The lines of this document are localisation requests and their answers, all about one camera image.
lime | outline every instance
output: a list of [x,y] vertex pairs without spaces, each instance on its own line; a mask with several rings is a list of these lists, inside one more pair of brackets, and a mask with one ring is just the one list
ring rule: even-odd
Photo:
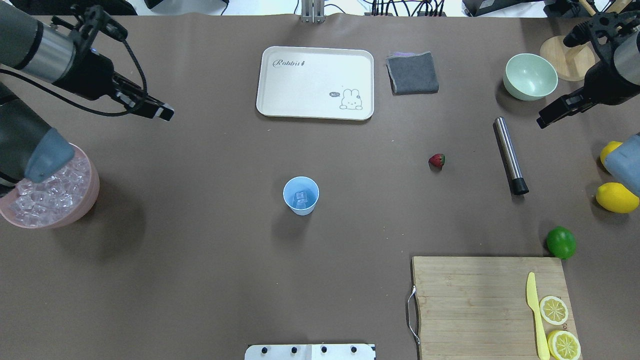
[[575,252],[575,236],[571,231],[558,226],[547,234],[547,247],[555,257],[568,259]]
[[564,330],[552,331],[547,344],[549,352],[557,360],[578,360],[582,352],[578,338]]
[[604,165],[604,158],[606,158],[610,152],[618,148],[618,146],[620,145],[622,145],[621,142],[609,142],[607,146],[605,146],[604,149],[600,151],[600,162],[602,163],[602,165]]
[[620,183],[606,183],[596,192],[596,201],[614,213],[626,214],[635,210],[640,199]]
[[569,318],[569,309],[559,297],[547,296],[540,300],[540,314],[548,323],[562,325]]

lemon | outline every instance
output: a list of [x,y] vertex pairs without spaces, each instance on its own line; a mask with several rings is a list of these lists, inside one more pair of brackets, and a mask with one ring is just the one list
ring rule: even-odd
[[620,214],[630,213],[640,204],[640,199],[620,183],[601,185],[596,192],[596,201],[603,208]]
[[621,142],[609,142],[607,146],[605,146],[604,149],[600,151],[600,162],[602,163],[602,165],[604,165],[604,158],[606,158],[610,152],[617,149],[620,145],[622,145]]
[[566,304],[555,296],[547,296],[540,300],[540,314],[543,319],[553,325],[562,325],[569,318]]
[[549,352],[557,360],[577,360],[580,357],[581,350],[578,338],[568,331],[552,331],[547,343]]

knife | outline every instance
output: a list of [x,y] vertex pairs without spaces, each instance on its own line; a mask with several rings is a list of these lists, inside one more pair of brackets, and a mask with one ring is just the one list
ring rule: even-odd
[[545,336],[545,329],[542,326],[542,316],[540,315],[540,305],[538,304],[538,289],[536,289],[536,274],[530,272],[527,278],[527,305],[533,310],[533,317],[536,321],[536,345],[538,346],[538,357],[540,360],[549,360],[549,346]]

white metal plate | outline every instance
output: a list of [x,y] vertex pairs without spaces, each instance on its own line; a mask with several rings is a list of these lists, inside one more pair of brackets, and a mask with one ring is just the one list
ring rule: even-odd
[[375,349],[373,344],[251,345],[244,360],[375,360]]
[[368,51],[272,46],[262,54],[255,105],[263,115],[366,120],[373,97]]

strawberry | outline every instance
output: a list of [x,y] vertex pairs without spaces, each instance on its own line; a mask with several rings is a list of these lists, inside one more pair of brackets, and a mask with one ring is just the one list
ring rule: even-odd
[[444,154],[435,154],[429,159],[429,163],[435,166],[436,168],[441,169],[444,165]]

